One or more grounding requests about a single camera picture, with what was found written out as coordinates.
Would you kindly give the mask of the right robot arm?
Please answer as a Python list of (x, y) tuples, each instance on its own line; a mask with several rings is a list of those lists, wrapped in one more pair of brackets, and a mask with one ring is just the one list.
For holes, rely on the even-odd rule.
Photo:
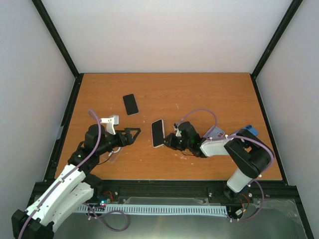
[(163, 143), (174, 150), (187, 149), (201, 158), (230, 156), (237, 169), (227, 180), (227, 188), (236, 194), (272, 166), (275, 159), (274, 152), (246, 128), (231, 135), (213, 136), (207, 132), (201, 137), (186, 121), (176, 128), (175, 133), (166, 136)]

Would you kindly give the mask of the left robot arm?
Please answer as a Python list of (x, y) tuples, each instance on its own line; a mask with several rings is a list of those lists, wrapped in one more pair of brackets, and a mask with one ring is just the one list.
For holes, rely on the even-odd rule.
[(133, 144), (140, 132), (140, 128), (127, 127), (111, 134), (102, 125), (91, 125), (57, 179), (27, 209), (12, 215), (14, 238), (51, 239), (80, 205), (101, 199), (102, 180), (91, 171), (101, 155)]

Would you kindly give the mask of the blue phone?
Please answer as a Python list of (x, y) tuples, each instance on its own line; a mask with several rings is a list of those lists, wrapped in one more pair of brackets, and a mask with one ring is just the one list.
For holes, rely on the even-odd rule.
[(248, 124), (246, 126), (244, 126), (242, 129), (246, 129), (248, 130), (249, 132), (251, 132), (254, 136), (258, 136), (258, 131), (251, 125), (251, 124)]

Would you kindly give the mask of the lavender phone case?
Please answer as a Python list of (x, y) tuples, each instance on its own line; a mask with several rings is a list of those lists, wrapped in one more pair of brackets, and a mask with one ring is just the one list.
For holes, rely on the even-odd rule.
[(224, 135), (225, 135), (225, 132), (216, 126), (216, 127), (212, 127), (210, 130), (208, 130), (203, 137), (204, 138), (208, 138), (208, 137), (220, 138), (220, 137), (223, 137)]

